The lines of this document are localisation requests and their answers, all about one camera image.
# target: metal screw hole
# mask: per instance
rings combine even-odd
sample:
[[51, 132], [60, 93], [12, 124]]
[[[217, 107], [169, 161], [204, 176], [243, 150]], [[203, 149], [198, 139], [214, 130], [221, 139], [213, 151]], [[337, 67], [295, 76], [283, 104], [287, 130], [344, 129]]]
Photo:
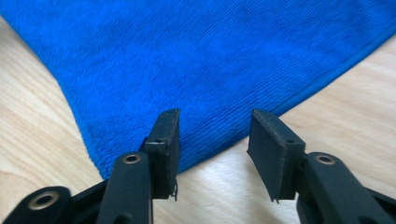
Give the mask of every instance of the metal screw hole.
[[50, 207], [59, 199], [59, 194], [56, 191], [47, 191], [35, 196], [32, 201], [29, 202], [29, 209], [41, 210]]
[[326, 155], [318, 155], [318, 156], [315, 157], [315, 159], [318, 162], [326, 164], [326, 165], [335, 164], [335, 160], [333, 158], [329, 157], [329, 156], [326, 156]]
[[140, 161], [140, 156], [139, 155], [127, 155], [123, 158], [123, 162], [127, 163], [127, 164], [133, 164], [133, 163], [137, 163]]

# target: black plastic part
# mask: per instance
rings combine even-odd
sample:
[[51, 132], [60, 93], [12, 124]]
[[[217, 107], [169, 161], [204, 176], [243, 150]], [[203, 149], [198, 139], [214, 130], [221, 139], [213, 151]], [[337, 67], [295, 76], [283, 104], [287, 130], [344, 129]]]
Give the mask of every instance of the black plastic part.
[[70, 191], [47, 187], [26, 196], [5, 220], [5, 224], [68, 224], [73, 222]]
[[301, 196], [297, 200], [297, 212], [302, 224], [323, 223], [320, 211], [315, 206], [308, 204]]
[[74, 223], [93, 224], [99, 214], [99, 208], [105, 195], [107, 180], [73, 196]]
[[370, 194], [374, 197], [377, 203], [388, 213], [390, 217], [393, 218], [393, 220], [396, 223], [396, 200], [388, 197], [387, 195], [381, 194], [376, 192], [375, 190], [372, 189], [367, 189]]
[[299, 193], [299, 200], [304, 201], [304, 203], [310, 207], [318, 209], [317, 202], [315, 201], [315, 197], [312, 194], [311, 186], [309, 186], [309, 183], [305, 177], [304, 164], [294, 166], [293, 186]]
[[294, 165], [304, 160], [305, 142], [275, 115], [254, 109], [247, 153], [271, 200], [294, 199]]
[[149, 157], [131, 152], [117, 158], [96, 223], [152, 223]]
[[309, 153], [304, 172], [324, 223], [393, 223], [338, 158], [323, 152]]
[[142, 150], [149, 156], [153, 177], [153, 199], [177, 196], [176, 175], [180, 157], [179, 113], [178, 109], [161, 113]]

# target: microfiber cloth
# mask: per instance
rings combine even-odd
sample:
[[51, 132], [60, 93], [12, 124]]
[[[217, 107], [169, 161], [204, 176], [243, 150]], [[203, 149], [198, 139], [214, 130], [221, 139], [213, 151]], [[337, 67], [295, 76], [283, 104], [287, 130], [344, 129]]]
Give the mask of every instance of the microfiber cloth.
[[396, 32], [394, 0], [2, 0], [0, 13], [57, 79], [103, 178], [164, 110], [181, 111], [184, 171], [248, 136], [252, 108], [285, 113]]

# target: wooden table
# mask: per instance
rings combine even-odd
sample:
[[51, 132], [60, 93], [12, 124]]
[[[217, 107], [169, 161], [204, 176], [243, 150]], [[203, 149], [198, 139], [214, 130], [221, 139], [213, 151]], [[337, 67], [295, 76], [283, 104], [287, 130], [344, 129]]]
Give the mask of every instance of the wooden table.
[[[281, 118], [342, 159], [361, 183], [396, 198], [396, 37]], [[178, 176], [155, 223], [298, 223], [295, 201], [271, 203], [245, 139]], [[57, 82], [0, 19], [0, 220], [27, 194], [101, 181]]]

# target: blue towel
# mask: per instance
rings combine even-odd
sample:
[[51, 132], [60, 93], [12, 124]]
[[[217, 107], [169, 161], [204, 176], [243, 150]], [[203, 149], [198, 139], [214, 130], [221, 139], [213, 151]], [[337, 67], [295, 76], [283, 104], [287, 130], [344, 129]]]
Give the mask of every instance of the blue towel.
[[181, 110], [183, 171], [246, 137], [252, 108], [285, 113], [396, 33], [394, 0], [2, 0], [0, 13], [58, 80], [104, 178], [164, 110]]

